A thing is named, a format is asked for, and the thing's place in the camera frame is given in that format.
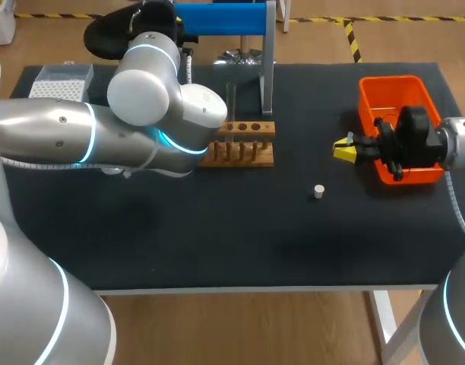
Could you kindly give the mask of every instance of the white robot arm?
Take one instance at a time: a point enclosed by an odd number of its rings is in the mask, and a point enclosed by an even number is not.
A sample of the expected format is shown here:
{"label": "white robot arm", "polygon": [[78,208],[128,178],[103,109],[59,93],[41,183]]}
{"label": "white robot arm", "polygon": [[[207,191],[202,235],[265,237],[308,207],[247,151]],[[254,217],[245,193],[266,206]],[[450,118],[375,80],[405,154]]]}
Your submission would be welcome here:
{"label": "white robot arm", "polygon": [[226,118],[223,100],[180,85],[180,53],[147,32],[129,46],[108,88],[110,108],[57,99],[0,100],[0,153],[15,167],[119,168],[184,176]]}

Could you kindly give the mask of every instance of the blue roller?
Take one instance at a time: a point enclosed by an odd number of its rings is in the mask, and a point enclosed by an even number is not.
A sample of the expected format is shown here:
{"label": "blue roller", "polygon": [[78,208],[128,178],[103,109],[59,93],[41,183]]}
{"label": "blue roller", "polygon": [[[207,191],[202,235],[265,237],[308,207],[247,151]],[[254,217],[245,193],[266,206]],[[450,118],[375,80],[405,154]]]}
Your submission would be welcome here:
{"label": "blue roller", "polygon": [[185,32],[196,36],[263,36],[266,4],[175,4]]}

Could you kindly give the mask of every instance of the orange basket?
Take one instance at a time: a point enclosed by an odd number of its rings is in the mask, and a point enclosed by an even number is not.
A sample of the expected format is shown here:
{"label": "orange basket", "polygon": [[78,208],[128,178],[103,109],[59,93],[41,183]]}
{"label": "orange basket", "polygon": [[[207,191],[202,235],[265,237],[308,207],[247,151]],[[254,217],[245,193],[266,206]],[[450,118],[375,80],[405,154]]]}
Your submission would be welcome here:
{"label": "orange basket", "polygon": [[[416,76],[363,78],[359,81],[359,88],[359,116],[364,133],[369,137],[378,135],[378,129],[375,127],[377,117],[381,117],[395,128],[403,106],[424,106],[435,127],[441,121],[425,85]],[[402,180],[394,181],[393,175],[380,160],[375,161],[375,166],[383,183],[389,185],[434,183],[444,173],[438,164],[430,168],[404,169]]]}

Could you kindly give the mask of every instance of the black tabletop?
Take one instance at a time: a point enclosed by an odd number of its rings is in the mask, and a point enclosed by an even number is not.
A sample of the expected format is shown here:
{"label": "black tabletop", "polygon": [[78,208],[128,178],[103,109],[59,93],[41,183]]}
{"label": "black tabletop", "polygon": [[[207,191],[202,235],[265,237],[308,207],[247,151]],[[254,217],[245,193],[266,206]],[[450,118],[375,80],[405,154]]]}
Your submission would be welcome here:
{"label": "black tabletop", "polygon": [[[27,97],[39,69],[12,97]],[[112,73],[95,68],[92,103],[106,104]],[[8,168],[17,221],[95,290],[437,284],[465,249],[444,180],[384,186],[372,166],[331,156],[360,132],[359,79],[403,74],[421,77],[442,116],[459,115],[434,64],[276,65],[273,168],[182,179]],[[237,119],[261,118],[257,68],[197,67],[194,80],[221,95],[236,82]],[[465,173],[454,187],[465,217]]]}

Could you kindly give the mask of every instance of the yellow black hazard tape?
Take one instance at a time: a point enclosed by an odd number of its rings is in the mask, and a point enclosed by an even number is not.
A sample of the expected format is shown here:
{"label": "yellow black hazard tape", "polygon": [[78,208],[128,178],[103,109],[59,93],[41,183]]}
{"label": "yellow black hazard tape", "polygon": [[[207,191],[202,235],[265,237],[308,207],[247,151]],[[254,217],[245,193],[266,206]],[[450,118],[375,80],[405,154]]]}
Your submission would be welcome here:
{"label": "yellow black hazard tape", "polygon": [[97,19],[102,17],[99,14],[22,14],[16,13],[14,15],[17,19]]}
{"label": "yellow black hazard tape", "polygon": [[296,17],[290,23],[343,23],[345,21],[459,21],[465,22],[465,17]]}
{"label": "yellow black hazard tape", "polygon": [[[101,14],[25,14],[16,13],[17,19],[97,19],[102,17]],[[317,23],[317,22],[337,22],[344,21],[465,21],[465,17],[296,17],[290,19],[290,23]],[[283,23],[282,20],[277,20],[277,23]]]}
{"label": "yellow black hazard tape", "polygon": [[354,63],[362,63],[361,52],[359,51],[359,46],[357,45],[356,38],[354,37],[353,22],[345,21],[344,29],[346,30],[347,40],[349,40],[349,45],[351,48],[351,53],[353,54]]}

